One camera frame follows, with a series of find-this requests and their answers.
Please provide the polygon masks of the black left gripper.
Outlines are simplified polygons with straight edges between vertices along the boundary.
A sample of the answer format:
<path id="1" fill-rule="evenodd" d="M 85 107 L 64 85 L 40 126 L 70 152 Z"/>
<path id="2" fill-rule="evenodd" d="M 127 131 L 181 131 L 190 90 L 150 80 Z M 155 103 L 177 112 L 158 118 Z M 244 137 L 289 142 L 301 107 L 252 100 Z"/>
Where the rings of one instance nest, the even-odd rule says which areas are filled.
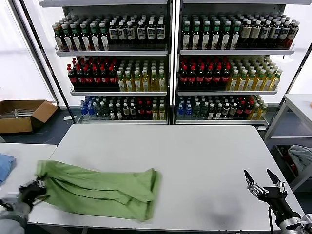
<path id="1" fill-rule="evenodd" d="M 19 199 L 24 203 L 39 204 L 49 198 L 46 195 L 47 189 L 45 179 L 38 177 L 19 187 Z"/>

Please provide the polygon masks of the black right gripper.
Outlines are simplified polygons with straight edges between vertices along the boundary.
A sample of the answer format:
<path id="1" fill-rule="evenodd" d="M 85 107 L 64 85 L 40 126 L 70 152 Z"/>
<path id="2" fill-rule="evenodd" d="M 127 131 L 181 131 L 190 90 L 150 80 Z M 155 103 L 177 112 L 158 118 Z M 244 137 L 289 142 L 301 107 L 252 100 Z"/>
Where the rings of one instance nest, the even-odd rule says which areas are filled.
<path id="1" fill-rule="evenodd" d="M 301 218 L 301 216 L 294 212 L 286 202 L 287 190 L 285 182 L 281 181 L 276 174 L 271 170 L 266 169 L 269 178 L 275 187 L 261 187 L 251 177 L 247 170 L 244 170 L 245 180 L 247 182 L 247 189 L 253 195 L 259 195 L 260 201 L 266 202 L 271 207 L 276 216 L 276 223 L 281 223 L 290 218 Z"/>

